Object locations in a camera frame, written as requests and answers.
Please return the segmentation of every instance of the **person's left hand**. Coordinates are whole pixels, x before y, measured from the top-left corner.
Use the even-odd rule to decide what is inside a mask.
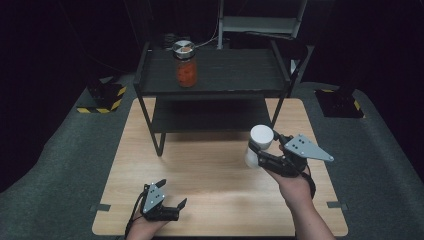
[[[132,223],[127,240],[150,240],[159,229],[169,223],[169,221],[147,221],[141,216],[140,207],[138,207],[133,219],[135,221]]]

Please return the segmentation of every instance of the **jar lid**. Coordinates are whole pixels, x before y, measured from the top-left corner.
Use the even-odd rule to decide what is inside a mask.
[[[194,48],[194,43],[187,40],[178,41],[172,46],[174,57],[182,60],[192,58],[195,54]]]

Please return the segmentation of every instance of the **black shelf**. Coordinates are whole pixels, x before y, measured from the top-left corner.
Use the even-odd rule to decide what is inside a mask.
[[[167,133],[250,131],[258,124],[273,128],[290,77],[277,45],[272,49],[198,50],[197,83],[180,87],[170,51],[143,48],[134,77],[156,153],[163,153]],[[156,97],[152,118],[143,98]],[[265,98],[279,99],[270,120]]]
[[[263,96],[157,97],[152,119],[155,133],[250,131],[271,127]]]
[[[275,95],[285,92],[290,81],[282,77],[271,49],[198,50],[198,80],[190,88],[178,85],[174,61],[170,51],[146,52],[135,77],[143,96],[234,92]]]

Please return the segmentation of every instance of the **orange liquid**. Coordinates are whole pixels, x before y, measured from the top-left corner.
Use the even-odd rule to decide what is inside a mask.
[[[181,87],[191,87],[197,82],[196,61],[181,62],[177,66],[177,79]]]

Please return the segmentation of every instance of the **cable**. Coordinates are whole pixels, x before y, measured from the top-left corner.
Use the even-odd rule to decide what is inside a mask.
[[[125,237],[124,237],[124,238],[127,238],[128,233],[130,232],[130,229],[131,229],[132,223],[136,220],[136,219],[133,219],[133,218],[134,218],[135,212],[137,211],[138,203],[140,202],[140,199],[143,197],[143,193],[144,193],[144,191],[143,191],[142,193],[140,193],[140,195],[139,195],[139,196],[138,196],[138,198],[137,198],[137,201],[136,201],[136,202],[135,202],[135,204],[134,204],[134,208],[133,208],[133,211],[132,211],[131,217],[130,217],[130,219],[128,220],[127,227],[125,228]]]
[[[423,8],[423,10],[424,10],[424,4],[423,4],[423,0],[419,0],[420,1],[420,3],[421,3],[421,7]]]
[[[249,0],[245,0],[245,1],[244,1],[243,5],[240,7],[240,9],[239,9],[239,11],[237,12],[237,15],[236,15],[236,16],[239,16],[239,15],[240,15],[241,11],[243,11],[243,9],[244,9],[244,7],[246,6],[246,4],[247,4],[247,2],[248,2],[248,1],[249,1]]]
[[[106,63],[104,63],[104,62],[101,62],[100,60],[97,60],[96,58],[94,58],[93,56],[91,56],[91,55],[90,55],[90,54],[88,54],[88,53],[85,53],[85,55],[86,55],[87,57],[89,57],[91,60],[95,61],[96,63],[101,64],[101,65],[103,65],[103,66],[106,66],[106,67],[108,67],[108,68],[110,68],[110,69],[113,69],[113,70],[115,70],[115,71],[118,71],[118,72],[121,72],[121,73],[126,73],[126,74],[131,73],[131,72],[129,72],[129,71],[124,71],[124,70],[121,70],[121,69],[119,69],[119,68],[116,68],[116,67],[110,66],[110,65],[108,65],[108,64],[106,64]]]
[[[201,43],[201,44],[196,45],[196,48],[205,46],[206,44],[212,42],[214,39],[218,38],[218,37],[215,37],[215,34],[216,34],[216,31],[218,30],[218,25],[219,25],[219,7],[220,7],[220,4],[219,4],[219,0],[218,0],[218,14],[217,14],[217,17],[216,17],[215,30],[214,30],[214,32],[212,34],[211,39],[209,39],[208,41],[206,41],[204,43]]]

